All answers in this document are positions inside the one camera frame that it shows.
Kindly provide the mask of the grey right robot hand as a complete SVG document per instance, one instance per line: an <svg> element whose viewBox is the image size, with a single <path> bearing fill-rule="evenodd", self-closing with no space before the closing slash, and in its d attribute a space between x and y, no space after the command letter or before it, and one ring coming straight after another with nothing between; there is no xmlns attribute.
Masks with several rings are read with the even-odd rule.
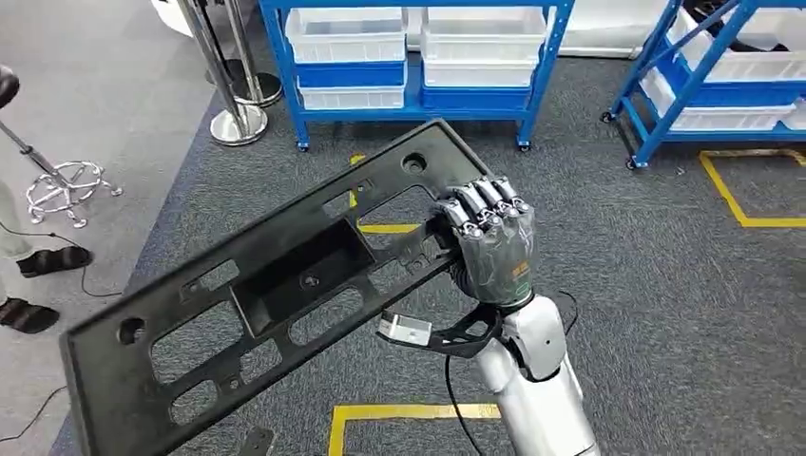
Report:
<svg viewBox="0 0 806 456"><path fill-rule="evenodd" d="M504 309L533 298L534 210L508 178L449 186L435 211L458 243L461 258L450 275L465 295Z"/></svg>

